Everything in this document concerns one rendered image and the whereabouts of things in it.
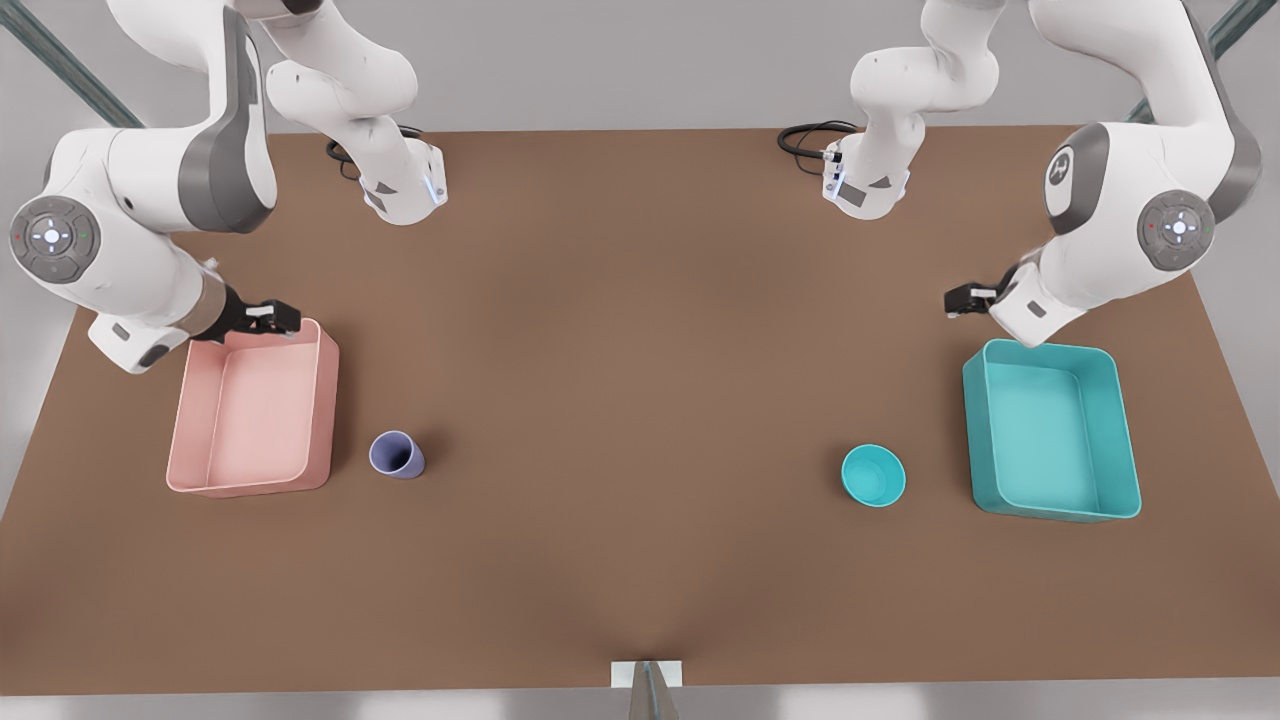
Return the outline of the silver frame post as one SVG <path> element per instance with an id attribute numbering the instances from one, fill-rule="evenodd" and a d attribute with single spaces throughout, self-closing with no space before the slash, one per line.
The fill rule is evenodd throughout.
<path id="1" fill-rule="evenodd" d="M 630 689 L 628 720 L 681 720 L 672 688 L 684 685 L 680 660 L 613 661 L 611 688 Z"/>
<path id="2" fill-rule="evenodd" d="M 1233 106 L 1219 59 L 1276 0 L 1233 0 L 1208 31 L 1185 0 L 1114 1 L 1123 36 L 1123 53 L 1114 63 L 1143 91 L 1124 120 L 1169 127 L 1222 122 L 1242 135 L 1247 127 Z"/>
<path id="3" fill-rule="evenodd" d="M 145 127 L 22 0 L 0 0 L 0 26 L 110 127 Z"/>

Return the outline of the pink plastic box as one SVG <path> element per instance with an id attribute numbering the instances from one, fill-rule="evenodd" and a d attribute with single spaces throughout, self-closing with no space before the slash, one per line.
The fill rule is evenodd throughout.
<path id="1" fill-rule="evenodd" d="M 332 468 L 340 354 L 312 318 L 300 332 L 188 346 L 166 486 L 233 498 L 316 489 Z"/>

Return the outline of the teal bowl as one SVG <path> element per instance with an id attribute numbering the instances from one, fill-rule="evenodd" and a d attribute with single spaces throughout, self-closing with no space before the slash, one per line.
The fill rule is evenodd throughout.
<path id="1" fill-rule="evenodd" d="M 905 492 L 906 473 L 900 459 L 879 445 L 851 448 L 840 468 L 845 492 L 859 503 L 882 509 L 896 503 Z"/>

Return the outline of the teal plastic box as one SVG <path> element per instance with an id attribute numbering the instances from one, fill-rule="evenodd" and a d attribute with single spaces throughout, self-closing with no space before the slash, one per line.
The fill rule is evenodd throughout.
<path id="1" fill-rule="evenodd" d="M 1114 357 L 991 340 L 963 366 L 972 493 L 987 512 L 1135 518 L 1140 484 Z"/>

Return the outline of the purple cup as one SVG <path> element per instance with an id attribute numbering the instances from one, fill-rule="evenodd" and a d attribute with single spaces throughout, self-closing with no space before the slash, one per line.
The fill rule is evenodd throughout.
<path id="1" fill-rule="evenodd" d="M 370 445 L 370 465 L 385 477 L 412 479 L 425 470 L 425 457 L 417 443 L 402 430 L 380 433 Z"/>

